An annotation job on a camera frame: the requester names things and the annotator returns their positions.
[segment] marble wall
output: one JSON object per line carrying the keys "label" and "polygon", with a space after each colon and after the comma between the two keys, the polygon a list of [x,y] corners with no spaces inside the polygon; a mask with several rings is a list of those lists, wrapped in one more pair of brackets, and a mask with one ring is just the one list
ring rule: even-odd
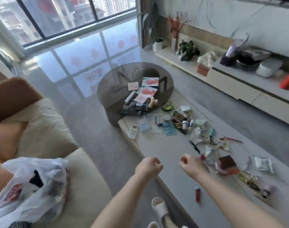
{"label": "marble wall", "polygon": [[289,57],[289,9],[240,0],[158,0],[160,15],[188,13],[189,25]]}

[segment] red branch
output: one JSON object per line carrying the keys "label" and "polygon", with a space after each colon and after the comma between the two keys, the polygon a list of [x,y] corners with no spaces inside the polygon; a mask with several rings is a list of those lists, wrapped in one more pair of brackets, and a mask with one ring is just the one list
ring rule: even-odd
{"label": "red branch", "polygon": [[171,25],[171,33],[173,38],[175,38],[176,40],[178,40],[180,31],[183,26],[190,22],[189,20],[186,20],[187,16],[187,13],[182,14],[182,12],[179,11],[177,11],[175,18],[171,17],[171,15],[168,16]]}

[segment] coffee table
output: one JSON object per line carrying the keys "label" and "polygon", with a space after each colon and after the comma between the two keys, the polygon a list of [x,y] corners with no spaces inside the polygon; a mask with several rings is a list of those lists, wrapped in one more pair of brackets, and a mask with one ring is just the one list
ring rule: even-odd
{"label": "coffee table", "polygon": [[[289,224],[289,168],[198,103],[191,100],[187,101],[176,90],[173,91],[169,100],[176,108],[181,105],[190,105],[193,113],[192,118],[206,119],[207,130],[209,131],[210,128],[215,128],[216,137],[226,136],[243,141],[243,144],[230,143],[230,152],[220,150],[222,156],[231,155],[239,168],[245,166],[248,156],[266,157],[272,160],[273,166],[277,171],[276,175],[269,175],[258,171],[254,165],[251,166],[250,171],[256,176],[264,177],[270,184],[280,189],[276,195],[277,200],[275,201],[274,208],[269,207],[257,199],[253,191],[241,182],[237,176],[222,177],[217,175],[213,168],[209,167],[209,169],[215,178],[229,186],[232,190],[244,195],[272,215]],[[167,113],[158,109],[154,114],[165,115]],[[179,166],[180,158],[185,153],[199,157],[197,151],[194,150],[188,142],[189,135],[183,135],[177,131],[177,135],[165,136],[164,132],[162,134],[152,133],[150,131],[141,133],[140,130],[138,130],[136,138],[131,139],[128,138],[128,134],[131,127],[137,125],[136,117],[126,116],[119,121],[119,125],[124,137],[141,158],[157,157],[163,163],[164,169],[157,177],[157,180],[180,209],[185,212],[186,215],[189,215],[200,228],[232,227],[203,188],[201,188],[201,203],[196,203],[195,201],[195,187],[199,186],[199,184],[189,178]],[[197,147],[201,153],[204,153],[204,145],[199,144]]]}
{"label": "coffee table", "polygon": [[143,77],[159,77],[159,87],[154,95],[158,99],[158,106],[150,109],[152,112],[160,108],[169,100],[173,92],[174,83],[168,71],[159,65],[147,62],[134,62],[118,66],[108,72],[97,87],[97,96],[103,105],[109,122],[119,126],[118,121],[123,118],[120,114],[125,99],[130,95],[129,82],[139,82]]}

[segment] person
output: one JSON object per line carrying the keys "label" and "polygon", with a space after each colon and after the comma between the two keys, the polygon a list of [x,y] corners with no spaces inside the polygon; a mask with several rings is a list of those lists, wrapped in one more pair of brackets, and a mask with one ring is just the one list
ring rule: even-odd
{"label": "person", "polygon": [[[185,154],[181,157],[180,166],[188,176],[206,190],[234,228],[284,227],[276,218],[252,201],[211,177],[207,166],[200,158]],[[104,208],[91,228],[131,227],[137,204],[146,184],[156,177],[162,169],[163,165],[158,158],[144,158],[136,167],[135,174]],[[152,206],[163,203],[161,198],[157,199],[152,203]],[[162,218],[162,226],[177,228],[168,214]]]}

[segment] drawer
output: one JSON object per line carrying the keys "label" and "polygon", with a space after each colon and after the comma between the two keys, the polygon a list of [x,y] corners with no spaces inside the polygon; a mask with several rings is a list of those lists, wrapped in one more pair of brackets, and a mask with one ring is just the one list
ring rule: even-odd
{"label": "drawer", "polygon": [[253,103],[253,101],[262,93],[257,89],[213,69],[209,70],[206,82],[226,94],[236,99],[241,99],[249,104]]}
{"label": "drawer", "polygon": [[252,105],[289,124],[288,103],[262,93]]}

